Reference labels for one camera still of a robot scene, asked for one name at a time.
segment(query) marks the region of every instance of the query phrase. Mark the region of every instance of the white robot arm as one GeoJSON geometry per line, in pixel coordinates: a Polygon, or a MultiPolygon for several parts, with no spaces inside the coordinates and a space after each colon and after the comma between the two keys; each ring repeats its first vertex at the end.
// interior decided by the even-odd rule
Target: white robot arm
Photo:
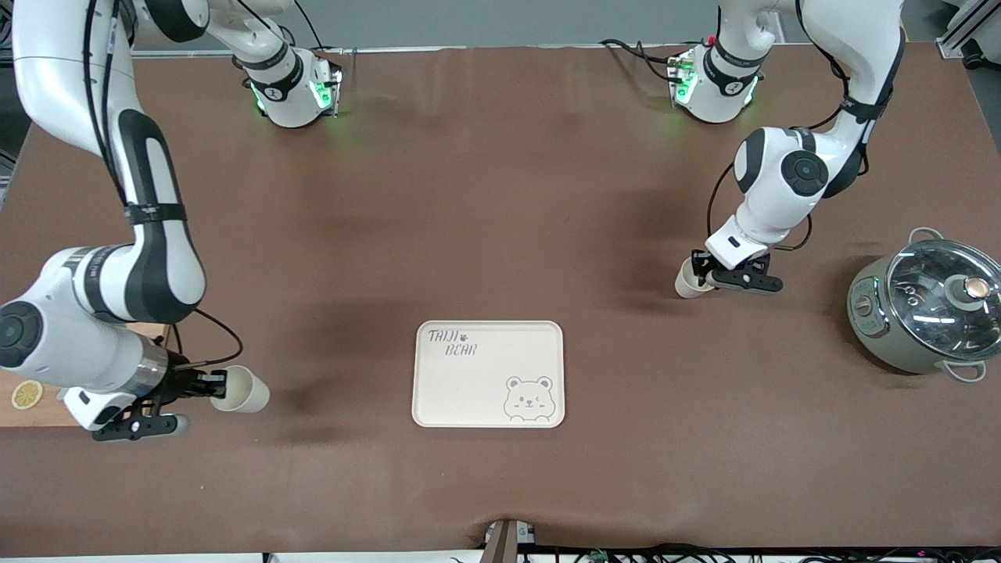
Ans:
{"type": "Polygon", "coordinates": [[[207,5],[187,0],[15,4],[14,65],[25,110],[54,136],[105,159],[134,241],[50,257],[28,291],[0,308],[0,367],[68,388],[66,407],[97,440],[183,432],[186,419],[161,415],[161,406],[181,397],[223,401],[227,387],[247,387],[228,385],[225,371],[200,372],[124,326],[176,324],[205,293],[170,152],[139,104],[129,51],[143,27],[191,38],[207,23],[207,5]]]}
{"type": "Polygon", "coordinates": [[[674,58],[668,74],[675,105],[696,119],[723,123],[751,103],[758,70],[775,43],[764,25],[769,12],[793,14],[794,0],[720,0],[711,44],[699,44],[674,58]]]}
{"type": "Polygon", "coordinates": [[[293,3],[208,2],[208,33],[233,52],[234,62],[250,78],[258,109],[282,127],[301,127],[322,115],[336,115],[340,97],[340,67],[306,49],[290,46],[278,25],[269,19],[293,3]]]}
{"type": "Polygon", "coordinates": [[[780,279],[767,274],[769,251],[822,198],[855,181],[869,135],[890,100],[905,43],[901,5],[901,0],[796,0],[796,13],[813,41],[851,69],[848,93],[829,131],[763,127],[741,143],[733,164],[744,202],[707,239],[708,252],[696,250],[683,264],[675,286],[679,294],[782,289],[780,279]]]}

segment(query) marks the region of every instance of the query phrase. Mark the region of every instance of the metal frame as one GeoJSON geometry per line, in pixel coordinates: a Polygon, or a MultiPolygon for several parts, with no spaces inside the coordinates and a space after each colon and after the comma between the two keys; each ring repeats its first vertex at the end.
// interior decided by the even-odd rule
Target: metal frame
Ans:
{"type": "Polygon", "coordinates": [[[966,14],[963,21],[952,29],[948,29],[942,37],[935,39],[939,53],[944,59],[963,58],[963,45],[998,9],[1001,0],[979,0],[977,5],[966,14]]]}

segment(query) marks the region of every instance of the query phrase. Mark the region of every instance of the paper cup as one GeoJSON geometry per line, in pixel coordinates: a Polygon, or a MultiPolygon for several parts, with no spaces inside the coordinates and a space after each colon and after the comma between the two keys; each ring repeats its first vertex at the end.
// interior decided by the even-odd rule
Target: paper cup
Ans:
{"type": "Polygon", "coordinates": [[[699,285],[699,278],[696,277],[695,270],[692,269],[692,258],[682,262],[678,276],[675,277],[675,291],[678,292],[679,296],[691,300],[712,290],[713,287],[709,284],[699,285]]]}
{"type": "Polygon", "coordinates": [[[212,406],[224,413],[256,413],[267,405],[271,391],[243,366],[226,368],[226,396],[213,397],[212,406]]]}

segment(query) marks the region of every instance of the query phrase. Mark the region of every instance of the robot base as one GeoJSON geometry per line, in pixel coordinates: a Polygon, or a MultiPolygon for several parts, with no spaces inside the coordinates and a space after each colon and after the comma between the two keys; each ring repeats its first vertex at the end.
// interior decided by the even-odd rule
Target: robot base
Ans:
{"type": "Polygon", "coordinates": [[[671,101],[700,121],[725,123],[737,117],[751,103],[758,77],[746,88],[746,94],[723,95],[706,75],[703,61],[708,51],[708,47],[700,44],[668,59],[668,76],[681,80],[671,83],[671,101]]]}
{"type": "Polygon", "coordinates": [[[285,94],[279,90],[263,88],[263,92],[251,82],[261,115],[267,116],[275,125],[287,128],[303,127],[322,115],[336,116],[340,104],[341,69],[336,64],[318,57],[312,51],[292,48],[303,62],[303,72],[299,81],[285,94]]]}

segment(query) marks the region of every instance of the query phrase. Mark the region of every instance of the pot handle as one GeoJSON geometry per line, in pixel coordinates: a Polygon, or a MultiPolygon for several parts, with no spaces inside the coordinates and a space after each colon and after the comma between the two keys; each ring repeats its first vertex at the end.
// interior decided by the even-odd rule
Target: pot handle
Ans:
{"type": "Polygon", "coordinates": [[[919,226],[918,228],[915,228],[914,230],[911,231],[910,234],[907,235],[907,243],[908,244],[913,244],[914,243],[914,235],[917,234],[917,233],[919,233],[919,232],[924,232],[926,234],[931,234],[932,238],[940,238],[940,239],[941,238],[945,238],[945,236],[942,236],[941,232],[935,230],[934,228],[932,228],[930,226],[919,226]]]}
{"type": "Polygon", "coordinates": [[[958,362],[950,362],[948,360],[942,360],[935,363],[935,367],[939,370],[945,372],[945,375],[950,378],[960,382],[960,383],[977,383],[984,379],[987,375],[987,366],[983,362],[974,362],[972,364],[961,364],[958,362]],[[956,373],[956,368],[974,368],[977,370],[977,375],[973,378],[966,379],[956,373]]]}

